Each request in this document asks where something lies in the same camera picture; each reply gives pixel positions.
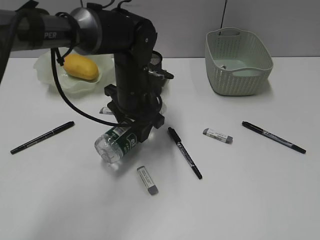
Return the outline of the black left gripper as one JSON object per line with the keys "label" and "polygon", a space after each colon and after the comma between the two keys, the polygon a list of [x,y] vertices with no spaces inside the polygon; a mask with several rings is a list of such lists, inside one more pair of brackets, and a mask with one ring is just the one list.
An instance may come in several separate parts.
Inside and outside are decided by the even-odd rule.
{"label": "black left gripper", "polygon": [[119,123],[132,122],[130,127],[139,143],[148,139],[152,127],[159,129],[165,123],[166,107],[157,88],[136,94],[123,92],[115,85],[109,84],[104,88],[104,94],[111,97],[107,107],[116,120]]}

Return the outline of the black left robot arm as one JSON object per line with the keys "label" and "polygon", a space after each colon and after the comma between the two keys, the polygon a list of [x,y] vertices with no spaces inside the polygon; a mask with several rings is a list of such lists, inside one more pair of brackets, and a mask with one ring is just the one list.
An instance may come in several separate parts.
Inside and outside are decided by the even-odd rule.
{"label": "black left robot arm", "polygon": [[56,66],[67,56],[59,48],[81,55],[112,54],[116,83],[104,89],[111,98],[108,107],[115,126],[131,127],[137,140],[144,142],[151,129],[165,121],[158,80],[173,78],[160,63],[152,63],[157,36],[149,19],[121,6],[109,9],[89,2],[70,13],[50,15],[29,0],[16,10],[0,12],[0,71],[5,72],[11,52],[50,49],[51,71],[60,90]]}

